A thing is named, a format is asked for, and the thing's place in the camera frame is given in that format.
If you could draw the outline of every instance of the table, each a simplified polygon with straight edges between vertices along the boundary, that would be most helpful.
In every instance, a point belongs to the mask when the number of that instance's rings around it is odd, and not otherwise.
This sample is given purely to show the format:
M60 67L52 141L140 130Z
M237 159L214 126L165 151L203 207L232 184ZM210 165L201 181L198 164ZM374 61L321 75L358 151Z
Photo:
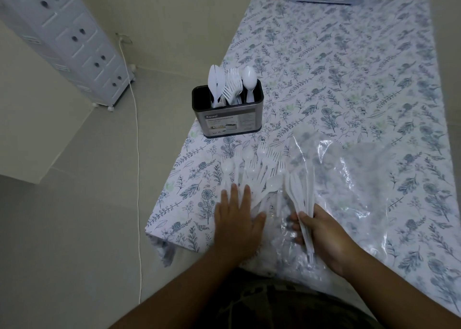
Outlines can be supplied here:
M344 146L392 143L387 265L459 315L459 211L428 0L251 0L223 66L247 64L265 93L262 130L211 140L193 123L146 226L165 264L175 245L210 246L220 155L260 140L283 150L310 125Z

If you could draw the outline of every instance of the power cord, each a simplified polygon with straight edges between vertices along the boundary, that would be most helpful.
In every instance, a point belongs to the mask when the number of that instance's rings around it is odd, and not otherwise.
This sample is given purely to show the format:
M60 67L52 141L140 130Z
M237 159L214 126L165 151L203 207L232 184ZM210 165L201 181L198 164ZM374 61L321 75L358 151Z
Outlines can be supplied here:
M122 41L123 38L120 37L118 39L118 47L120 48L120 51L122 52L122 57L123 61L125 63L125 70L126 70L126 75L130 77L130 73L128 73L128 67L126 66L126 59L125 55L123 54L123 49L122 49ZM141 292L142 292L142 262L141 262L141 232L139 230L139 127L138 127L138 108L136 106L136 99L135 99L135 94L133 92L133 89L131 87L131 82L128 81L128 85L130 86L131 90L131 95L133 96L133 101L135 103L135 119L136 119L136 150L138 153L138 178L137 178L137 200L136 200L136 208L137 208L137 213L138 213L138 255L139 255L139 299L138 303L141 303Z

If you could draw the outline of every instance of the cutlery holder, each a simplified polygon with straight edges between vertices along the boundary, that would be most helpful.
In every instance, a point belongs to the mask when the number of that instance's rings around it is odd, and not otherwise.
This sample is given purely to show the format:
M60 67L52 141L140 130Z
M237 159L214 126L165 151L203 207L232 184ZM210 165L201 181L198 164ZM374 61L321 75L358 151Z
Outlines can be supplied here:
M216 137L249 134L259 131L262 127L262 107L264 93L258 80L253 90L255 101L246 104L247 90L240 93L243 104L212 108L213 98L207 85L198 86L192 90L192 109L199 121L205 137Z

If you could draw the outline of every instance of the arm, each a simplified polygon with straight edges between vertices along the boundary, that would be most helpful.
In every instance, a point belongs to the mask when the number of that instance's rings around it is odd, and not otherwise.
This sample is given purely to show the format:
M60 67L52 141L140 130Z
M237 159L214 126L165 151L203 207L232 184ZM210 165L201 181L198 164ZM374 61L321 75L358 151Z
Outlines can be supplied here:
M250 217L251 191L245 186L240 208L232 185L230 201L221 192L214 211L214 245L192 267L130 311L112 329L188 328L198 319L213 293L227 275L252 256L261 242L266 216Z
M362 250L341 225L320 206L314 217L300 214L312 230L315 252L336 274L359 293L377 320L387 328L461 328L461 318L407 283L373 256ZM296 213L293 229L300 231ZM302 243L299 233L296 242Z

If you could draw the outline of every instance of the white plastic cabinet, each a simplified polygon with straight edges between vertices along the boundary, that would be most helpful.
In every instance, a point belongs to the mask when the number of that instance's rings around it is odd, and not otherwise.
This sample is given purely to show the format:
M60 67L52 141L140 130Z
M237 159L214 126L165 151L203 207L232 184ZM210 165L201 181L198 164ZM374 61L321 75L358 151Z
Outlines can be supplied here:
M0 0L0 19L96 104L113 109L134 80L81 0Z

